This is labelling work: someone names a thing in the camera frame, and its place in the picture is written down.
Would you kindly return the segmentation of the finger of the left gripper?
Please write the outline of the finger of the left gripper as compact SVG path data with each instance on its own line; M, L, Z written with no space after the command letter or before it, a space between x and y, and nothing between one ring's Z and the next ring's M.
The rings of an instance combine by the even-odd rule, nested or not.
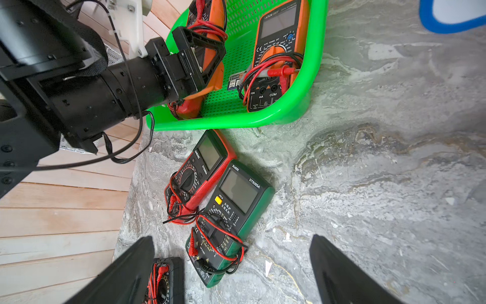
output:
M185 53L194 71L197 93L206 89L226 55L224 42L210 39L186 27L172 32L178 53Z

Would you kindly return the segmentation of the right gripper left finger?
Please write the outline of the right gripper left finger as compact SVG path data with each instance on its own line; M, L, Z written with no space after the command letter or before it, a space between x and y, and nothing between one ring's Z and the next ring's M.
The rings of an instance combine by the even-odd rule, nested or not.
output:
M137 240L67 303L142 303L154 260L153 238Z

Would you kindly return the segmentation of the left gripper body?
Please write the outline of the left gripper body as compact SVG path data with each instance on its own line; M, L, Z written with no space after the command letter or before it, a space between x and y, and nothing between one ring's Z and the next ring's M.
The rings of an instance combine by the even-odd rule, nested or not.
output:
M197 93L194 71L185 53L171 54L161 37L149 40L146 49L163 95L159 105L184 100Z

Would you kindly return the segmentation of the orange multimeter front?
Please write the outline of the orange multimeter front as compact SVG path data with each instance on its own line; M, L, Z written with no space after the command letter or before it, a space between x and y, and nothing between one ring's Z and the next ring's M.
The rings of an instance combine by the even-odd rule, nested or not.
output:
M309 2L300 0L286 1L261 17L252 64L238 86L247 112L273 105L295 81L303 63L309 17Z

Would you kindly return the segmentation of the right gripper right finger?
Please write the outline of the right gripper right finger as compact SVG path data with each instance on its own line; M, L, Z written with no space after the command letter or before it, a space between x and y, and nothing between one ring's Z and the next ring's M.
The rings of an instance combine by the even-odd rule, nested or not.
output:
M401 303L323 236L313 236L310 260L322 303Z

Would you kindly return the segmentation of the green DT9205A multimeter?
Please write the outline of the green DT9205A multimeter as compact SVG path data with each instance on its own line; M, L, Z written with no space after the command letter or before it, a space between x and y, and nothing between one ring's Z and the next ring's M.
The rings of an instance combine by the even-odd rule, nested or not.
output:
M186 242L190 262L207 288L238 269L249 250L245 240L274 194L274 187L248 166L229 163Z

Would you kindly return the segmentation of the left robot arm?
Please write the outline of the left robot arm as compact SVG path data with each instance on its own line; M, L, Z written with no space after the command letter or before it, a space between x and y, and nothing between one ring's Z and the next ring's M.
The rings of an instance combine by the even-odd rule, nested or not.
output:
M109 128L206 89L223 39L187 27L173 38L175 54L159 37L110 65L98 33L59 1L2 1L1 194L40 171L62 139L95 154Z

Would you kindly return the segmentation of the red ANENG multimeter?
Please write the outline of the red ANENG multimeter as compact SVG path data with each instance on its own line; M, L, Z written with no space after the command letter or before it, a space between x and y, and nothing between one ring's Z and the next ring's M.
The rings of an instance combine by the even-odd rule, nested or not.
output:
M217 185L232 160L234 148L219 130L206 130L164 190L169 223L189 225L199 206Z

